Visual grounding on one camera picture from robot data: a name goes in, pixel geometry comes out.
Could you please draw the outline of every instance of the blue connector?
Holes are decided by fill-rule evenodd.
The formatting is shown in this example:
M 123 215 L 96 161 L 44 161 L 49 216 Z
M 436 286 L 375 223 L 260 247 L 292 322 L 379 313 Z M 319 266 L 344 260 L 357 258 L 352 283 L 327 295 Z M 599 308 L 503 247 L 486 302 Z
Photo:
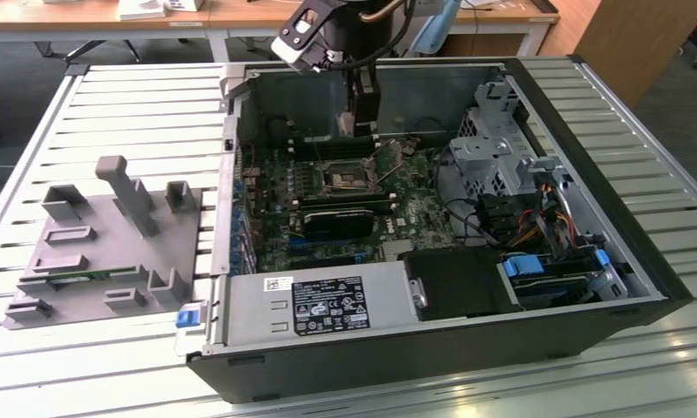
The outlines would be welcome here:
M 546 268 L 543 268 L 543 263 L 540 262 L 538 255 L 532 254 L 515 255 L 507 259 L 503 263 L 503 269 L 510 277 L 546 272 Z
M 367 257 L 367 253 L 356 253 L 356 254 L 353 254 L 353 264 L 363 264 L 365 257 Z
M 176 317 L 176 328 L 199 327 L 201 314 L 199 310 L 180 311 Z
M 594 255 L 596 256 L 596 260 L 600 262 L 600 265 L 607 267 L 610 265 L 610 255 L 607 252 L 604 250 L 596 250 Z

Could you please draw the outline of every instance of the slotted metal table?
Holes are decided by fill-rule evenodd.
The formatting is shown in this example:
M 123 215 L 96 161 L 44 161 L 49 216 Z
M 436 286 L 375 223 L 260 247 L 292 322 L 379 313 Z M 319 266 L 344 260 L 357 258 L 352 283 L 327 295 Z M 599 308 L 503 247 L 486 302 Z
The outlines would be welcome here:
M 586 64 L 523 63 L 697 298 L 697 184 Z M 108 193 L 93 173 L 107 154 L 125 156 L 148 190 L 180 179 L 204 188 L 195 297 L 209 294 L 220 73 L 221 64 L 99 66 L 59 87 L 0 196 L 0 416 L 697 416 L 697 300 L 572 358 L 239 406 L 176 354 L 173 313 L 4 329 L 40 199 L 65 182 Z

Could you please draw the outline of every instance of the white sticker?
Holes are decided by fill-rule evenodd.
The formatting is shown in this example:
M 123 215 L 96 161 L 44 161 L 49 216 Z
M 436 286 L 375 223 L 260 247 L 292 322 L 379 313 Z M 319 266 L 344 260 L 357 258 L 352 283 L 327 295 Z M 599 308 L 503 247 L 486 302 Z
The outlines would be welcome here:
M 276 290 L 292 289 L 292 276 L 285 277 L 267 277 L 264 279 L 264 292 L 273 292 Z
M 201 22 L 171 22 L 171 27 L 176 28 L 176 27 L 187 27 L 187 26 L 204 26 L 204 23 Z

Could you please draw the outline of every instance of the wooden desk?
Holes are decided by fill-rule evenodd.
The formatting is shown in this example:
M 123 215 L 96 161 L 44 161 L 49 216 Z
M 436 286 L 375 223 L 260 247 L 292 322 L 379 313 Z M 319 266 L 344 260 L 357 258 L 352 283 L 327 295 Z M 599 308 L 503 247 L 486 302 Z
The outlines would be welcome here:
M 215 61 L 229 61 L 224 39 L 228 37 L 272 37 L 295 13 L 299 0 L 209 0 L 209 42 Z M 543 13 L 531 0 L 511 0 L 515 7 L 504 10 L 460 10 L 451 34 L 523 34 L 518 55 L 538 55 L 548 27 L 558 13 Z
M 164 30 L 180 24 L 205 27 L 212 3 L 204 2 L 197 12 L 168 11 L 167 17 L 120 21 L 119 0 L 57 4 L 44 4 L 41 0 L 0 0 L 0 30 Z
M 530 0 L 507 10 L 461 10 L 452 34 L 523 34 L 518 55 L 536 55 L 558 14 L 542 13 Z M 229 62 L 225 39 L 275 36 L 297 0 L 205 0 L 197 12 L 169 11 L 156 19 L 119 21 L 117 0 L 44 4 L 0 0 L 0 41 L 208 38 L 216 62 Z
M 37 41 L 207 38 L 208 2 L 197 12 L 169 11 L 167 17 L 129 21 L 119 20 L 117 4 L 117 0 L 57 4 L 0 0 L 0 42 L 39 46 Z

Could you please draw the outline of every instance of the warning label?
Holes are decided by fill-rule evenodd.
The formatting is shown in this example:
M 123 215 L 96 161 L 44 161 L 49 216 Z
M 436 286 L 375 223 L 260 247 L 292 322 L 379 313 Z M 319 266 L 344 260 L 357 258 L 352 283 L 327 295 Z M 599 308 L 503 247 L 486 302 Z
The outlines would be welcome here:
M 369 328 L 364 292 L 360 276 L 293 283 L 297 335 Z

